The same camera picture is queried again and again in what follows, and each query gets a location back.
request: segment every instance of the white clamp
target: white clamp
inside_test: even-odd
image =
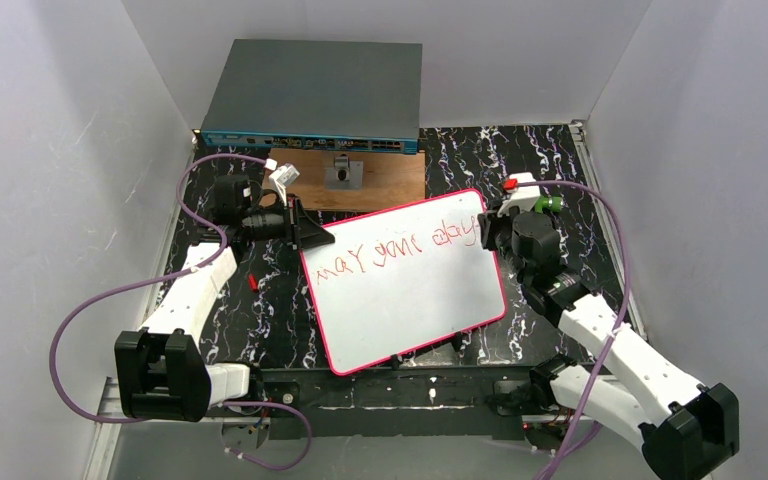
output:
[[[298,176],[298,169],[291,163],[285,163],[269,174],[269,183],[272,185],[273,190],[278,193],[278,198],[281,199],[284,205],[287,205],[287,185],[293,183]]]
[[[534,208],[534,204],[537,203],[537,199],[540,198],[540,189],[534,185],[530,187],[518,187],[516,185],[520,183],[533,182],[534,176],[530,173],[514,173],[508,176],[508,182],[514,185],[513,188],[505,190],[510,193],[510,196],[502,202],[502,206],[499,208],[499,215],[510,215],[512,207],[519,208],[520,212],[527,212]]]

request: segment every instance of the whiteboard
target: whiteboard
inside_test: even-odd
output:
[[[505,315],[496,256],[481,248],[475,190],[326,225],[336,243],[302,265],[337,375]]]

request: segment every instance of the red handwritten text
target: red handwritten text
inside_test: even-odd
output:
[[[431,241],[435,245],[447,245],[452,243],[453,238],[463,238],[464,245],[471,247],[478,242],[478,231],[475,229],[475,216],[469,218],[469,225],[460,221],[460,225],[446,225],[445,220],[440,221],[440,228],[434,230],[431,234]]]
[[[478,229],[476,228],[475,216],[468,220],[463,219],[457,224],[448,224],[446,220],[441,220],[440,227],[434,230],[431,235],[431,241],[436,246],[451,245],[456,243],[455,239],[461,244],[471,247],[478,243]],[[344,254],[334,257],[333,267],[327,263],[327,267],[321,267],[316,271],[316,284],[330,280],[334,277],[352,274],[365,274],[370,263],[379,268],[384,268],[396,262],[398,258],[414,257],[425,251],[416,239],[416,234],[404,235],[395,240],[378,242],[371,249],[364,250],[364,244],[360,244],[352,249],[347,249]]]

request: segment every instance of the pink whiteboard frame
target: pink whiteboard frame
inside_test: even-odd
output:
[[[458,190],[457,192],[446,193],[446,194],[443,194],[443,195],[439,195],[437,197],[426,198],[424,200],[419,200],[419,201],[408,203],[408,204],[405,204],[405,205],[399,205],[398,207],[391,207],[391,208],[387,208],[387,209],[384,209],[384,210],[379,210],[377,212],[368,213],[366,215],[361,215],[361,216],[358,216],[358,217],[347,218],[345,220],[339,220],[339,221],[336,221],[336,222],[333,222],[333,223],[329,223],[329,224],[325,225],[325,227],[330,227],[330,226],[333,226],[333,225],[339,225],[341,223],[354,222],[356,220],[362,220],[364,218],[373,217],[375,215],[380,215],[382,213],[392,212],[394,210],[401,210],[403,208],[409,208],[409,207],[413,207],[415,205],[419,205],[419,204],[422,204],[422,203],[433,202],[435,200],[440,200],[440,199],[446,198],[446,197],[451,197],[451,196],[455,196],[455,195],[462,195],[462,194],[467,193],[467,192],[475,192],[475,193],[478,194],[478,198],[481,201],[481,211],[482,212],[486,212],[487,211],[487,207],[484,205],[484,196],[481,194],[481,192],[478,191],[475,188],[467,188],[467,189],[464,189],[464,190]],[[305,278],[307,279],[307,283],[310,286],[310,285],[312,285],[312,283],[311,283],[311,280],[310,280],[310,273],[308,272],[308,269],[307,269],[307,262],[305,261],[304,252],[301,252],[301,258],[302,258],[302,268],[304,269],[304,272],[305,272]],[[468,331],[471,331],[471,330],[475,330],[478,327],[482,327],[482,326],[487,325],[489,323],[493,323],[493,322],[495,322],[497,320],[501,320],[508,313],[508,297],[505,294],[504,283],[502,283],[502,271],[499,268],[499,257],[496,255],[496,252],[493,252],[493,259],[496,261],[496,276],[499,279],[499,289],[502,291],[502,301],[505,304],[505,309],[502,311],[502,314],[499,315],[498,317],[491,318],[489,320],[476,323],[475,325],[473,325],[471,327],[468,327],[465,330],[461,330],[461,332],[468,332]],[[390,357],[388,356],[388,357],[384,357],[384,358],[382,358],[380,360],[375,360],[373,362],[370,362],[370,363],[368,363],[366,365],[360,366],[360,367],[352,369],[352,370],[348,370],[348,371],[345,371],[345,372],[338,372],[334,368],[334,364],[331,363],[331,351],[328,349],[328,339],[325,336],[325,329],[322,327],[322,318],[320,318],[320,316],[319,316],[319,307],[316,304],[316,295],[314,295],[312,287],[310,287],[308,289],[308,291],[310,292],[311,300],[313,300],[313,308],[314,308],[314,310],[316,310],[316,320],[319,323],[319,334],[322,335],[322,343],[325,345],[325,356],[328,358],[328,366],[331,368],[332,372],[334,372],[336,375],[339,375],[339,376],[350,375],[352,373],[358,372],[358,371],[363,370],[365,368],[373,367],[375,365],[379,365],[379,364],[381,364],[383,362],[386,362],[386,361],[390,360]],[[424,348],[424,347],[427,347],[429,345],[433,345],[435,343],[442,342],[443,340],[447,340],[449,338],[452,338],[453,336],[455,336],[456,333],[458,333],[458,332],[451,333],[451,334],[448,334],[448,335],[443,335],[442,337],[434,339],[434,340],[431,340],[430,342],[423,343],[421,345],[409,348],[409,349],[401,351],[401,352],[394,352],[393,354],[395,354],[395,355],[402,355],[402,354],[405,354],[405,353],[408,353],[408,352],[412,352],[414,350],[419,350],[420,348]]]

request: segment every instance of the green cap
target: green cap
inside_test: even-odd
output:
[[[561,197],[544,197],[543,195],[537,199],[537,203],[534,204],[534,211],[537,213],[543,213],[543,210],[558,213],[564,208],[564,199]]]

